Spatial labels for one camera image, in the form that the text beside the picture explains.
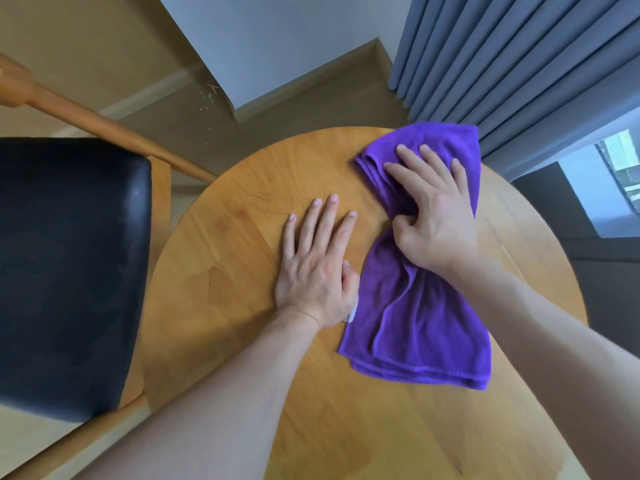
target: window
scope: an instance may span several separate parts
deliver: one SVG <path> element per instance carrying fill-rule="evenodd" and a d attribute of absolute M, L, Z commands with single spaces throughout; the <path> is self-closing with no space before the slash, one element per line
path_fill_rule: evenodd
<path fill-rule="evenodd" d="M 640 126 L 620 131 L 596 143 L 596 149 L 615 177 L 631 208 L 640 214 Z"/>

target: left hand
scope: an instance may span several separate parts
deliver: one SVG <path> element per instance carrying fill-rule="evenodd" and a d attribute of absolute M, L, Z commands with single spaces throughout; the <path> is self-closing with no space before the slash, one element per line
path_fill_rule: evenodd
<path fill-rule="evenodd" d="M 344 260 L 344 253 L 356 223 L 350 211 L 331 240 L 338 196 L 331 195 L 316 231 L 322 208 L 316 198 L 307 211 L 298 250 L 295 249 L 296 215 L 284 227 L 282 268 L 276 283 L 276 305 L 313 319 L 320 328 L 341 322 L 351 313 L 358 298 L 360 276 Z"/>

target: hand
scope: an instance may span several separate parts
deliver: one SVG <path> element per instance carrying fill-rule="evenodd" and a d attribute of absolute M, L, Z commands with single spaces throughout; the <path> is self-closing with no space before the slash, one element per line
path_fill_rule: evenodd
<path fill-rule="evenodd" d="M 296 252 L 296 215 L 289 216 L 282 240 L 282 268 L 276 283 L 279 310 L 292 309 L 313 319 L 320 328 L 338 324 L 356 304 L 360 276 L 344 260 L 356 213 L 350 211 L 331 243 L 338 195 L 327 200 L 316 231 L 322 201 L 316 198 L 307 211 Z"/>
<path fill-rule="evenodd" d="M 459 260 L 477 254 L 476 220 L 469 201 L 467 172 L 454 159 L 451 171 L 427 145 L 417 156 L 405 145 L 396 152 L 406 168 L 386 163 L 385 170 L 418 204 L 418 218 L 396 216 L 398 248 L 416 266 L 444 275 Z"/>

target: baseboard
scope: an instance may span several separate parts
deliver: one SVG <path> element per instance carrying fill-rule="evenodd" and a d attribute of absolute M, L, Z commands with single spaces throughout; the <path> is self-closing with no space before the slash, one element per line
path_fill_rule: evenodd
<path fill-rule="evenodd" d="M 394 64 L 389 57 L 387 49 L 384 45 L 382 45 L 382 41 L 378 39 L 376 41 L 376 63 L 380 68 L 380 72 L 382 72 L 382 76 L 385 78 L 385 82 L 389 80 L 389 75 L 391 75 L 391 66 Z"/>
<path fill-rule="evenodd" d="M 99 113 L 110 120 L 121 120 L 126 116 L 140 111 L 141 109 L 160 101 L 160 99 L 179 91 L 181 88 L 188 86 L 190 83 L 197 80 L 204 70 L 205 67 L 202 63 L 194 64 L 185 69 L 180 69 L 173 74 L 169 74 L 164 79 L 151 84 L 151 86 L 132 94 L 128 98 L 104 108 L 99 111 Z M 74 126 L 63 128 L 52 134 L 52 137 L 56 138 L 85 136 L 89 136 L 88 133 Z"/>
<path fill-rule="evenodd" d="M 231 106 L 231 111 L 234 114 L 234 118 L 238 123 L 242 123 L 252 116 L 263 112 L 276 104 L 280 104 L 287 99 L 292 98 L 300 94 L 301 92 L 319 84 L 320 82 L 330 78 L 331 76 L 345 70 L 346 68 L 354 65 L 357 62 L 363 61 L 370 57 L 376 48 L 378 39 L 373 39 L 364 45 L 354 48 L 352 51 L 347 52 L 345 55 L 341 55 L 337 59 L 334 59 L 326 64 L 301 75 L 299 78 L 288 82 L 279 88 L 268 92 L 264 96 L 260 96 L 247 104 L 234 108 Z"/>

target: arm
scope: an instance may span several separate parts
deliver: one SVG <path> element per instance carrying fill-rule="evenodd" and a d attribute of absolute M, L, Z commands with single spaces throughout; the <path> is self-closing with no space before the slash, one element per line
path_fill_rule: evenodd
<path fill-rule="evenodd" d="M 338 200 L 309 208 L 296 252 L 296 216 L 284 231 L 278 312 L 244 351 L 156 413 L 80 478 L 242 478 L 264 475 L 284 400 L 316 333 L 355 306 L 359 276 L 343 261 L 350 212 L 330 243 Z"/>
<path fill-rule="evenodd" d="M 420 209 L 394 220 L 398 247 L 468 300 L 592 480 L 640 478 L 640 360 L 481 256 L 459 162 L 397 152 L 407 168 L 386 170 Z"/>

